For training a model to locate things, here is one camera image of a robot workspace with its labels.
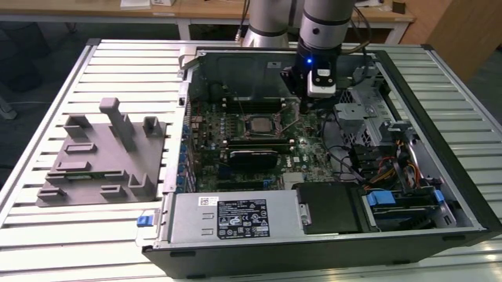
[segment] wooden table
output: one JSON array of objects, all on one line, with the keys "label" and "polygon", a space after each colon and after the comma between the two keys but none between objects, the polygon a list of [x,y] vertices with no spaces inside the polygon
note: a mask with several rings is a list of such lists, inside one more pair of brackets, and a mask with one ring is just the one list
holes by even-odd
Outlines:
[{"label": "wooden table", "polygon": [[[242,11],[242,0],[178,0],[173,6],[137,11],[122,11],[121,0],[0,0],[0,21],[178,24],[182,40],[191,39],[193,24],[238,25]],[[362,12],[373,28],[392,30],[386,43],[398,44],[414,16],[378,7]]]}]

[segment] blue tab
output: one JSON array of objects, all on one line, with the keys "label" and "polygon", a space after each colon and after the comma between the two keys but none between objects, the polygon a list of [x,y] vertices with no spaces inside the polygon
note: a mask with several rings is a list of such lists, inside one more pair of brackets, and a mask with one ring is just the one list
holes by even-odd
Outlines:
[{"label": "blue tab", "polygon": [[138,227],[154,226],[154,216],[141,216],[137,220]]},{"label": "blue tab", "polygon": [[368,200],[369,200],[369,204],[370,204],[370,207],[376,206],[377,205],[377,198],[376,198],[376,195],[373,193],[370,193],[368,196],[366,196]]},{"label": "blue tab", "polygon": [[186,178],[183,176],[177,177],[177,185],[182,186],[186,182]]},{"label": "blue tab", "polygon": [[265,179],[264,180],[264,188],[269,188],[269,185],[273,183],[272,179]]},{"label": "blue tab", "polygon": [[392,191],[374,191],[368,196],[370,206],[377,204],[396,204],[396,199]]},{"label": "blue tab", "polygon": [[438,203],[445,202],[445,196],[440,190],[434,190],[434,196],[437,197]]}]

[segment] slatted aluminum surface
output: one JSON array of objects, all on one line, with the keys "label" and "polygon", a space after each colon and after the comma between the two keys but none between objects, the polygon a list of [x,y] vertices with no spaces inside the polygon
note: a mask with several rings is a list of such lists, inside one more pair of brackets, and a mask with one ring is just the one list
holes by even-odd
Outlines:
[{"label": "slatted aluminum surface", "polygon": [[[137,228],[137,218],[161,202],[38,208],[38,191],[62,148],[62,128],[71,113],[107,122],[98,105],[121,99],[121,111],[137,122],[155,115],[182,122],[177,112],[178,57],[187,47],[236,46],[234,42],[111,41],[87,46],[55,104],[0,193],[0,281],[171,281],[141,253],[155,228]],[[373,45],[389,52],[496,214],[502,217],[502,134],[473,94],[434,52],[420,46]],[[163,164],[174,143],[166,139]],[[163,187],[166,168],[161,168]],[[417,264],[221,277],[210,281],[500,281],[502,241],[442,252]]]}]

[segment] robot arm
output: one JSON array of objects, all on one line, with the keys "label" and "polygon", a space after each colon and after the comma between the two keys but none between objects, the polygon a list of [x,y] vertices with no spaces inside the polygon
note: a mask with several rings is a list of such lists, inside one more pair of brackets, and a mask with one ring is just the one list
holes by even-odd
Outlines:
[{"label": "robot arm", "polygon": [[329,98],[337,91],[337,60],[342,54],[356,0],[252,0],[250,31],[245,46],[288,47],[288,27],[302,8],[296,65],[281,73],[308,112],[314,99]]}]

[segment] power supply label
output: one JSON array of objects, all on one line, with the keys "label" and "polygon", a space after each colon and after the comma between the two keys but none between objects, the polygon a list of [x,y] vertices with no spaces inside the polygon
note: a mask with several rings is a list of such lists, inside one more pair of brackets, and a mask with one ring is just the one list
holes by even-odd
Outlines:
[{"label": "power supply label", "polygon": [[266,200],[218,202],[218,238],[270,237]]}]

